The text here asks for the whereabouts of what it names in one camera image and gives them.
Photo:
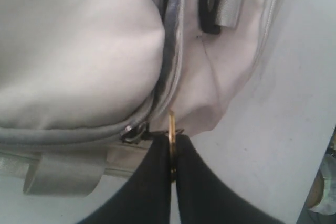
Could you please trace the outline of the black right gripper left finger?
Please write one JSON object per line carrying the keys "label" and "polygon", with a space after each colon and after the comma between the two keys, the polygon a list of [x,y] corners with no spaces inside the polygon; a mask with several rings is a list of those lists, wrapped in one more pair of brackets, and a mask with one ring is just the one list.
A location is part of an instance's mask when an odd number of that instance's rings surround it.
{"label": "black right gripper left finger", "polygon": [[169,140],[157,136],[131,178],[98,210],[83,222],[169,223],[171,172]]}

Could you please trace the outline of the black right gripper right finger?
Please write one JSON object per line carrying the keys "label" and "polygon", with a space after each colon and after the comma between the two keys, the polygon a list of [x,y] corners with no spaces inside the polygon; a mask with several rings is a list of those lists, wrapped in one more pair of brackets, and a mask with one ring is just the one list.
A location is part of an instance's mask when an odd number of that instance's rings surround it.
{"label": "black right gripper right finger", "polygon": [[176,136],[176,151],[181,223],[281,223],[227,187],[205,164],[188,136]]}

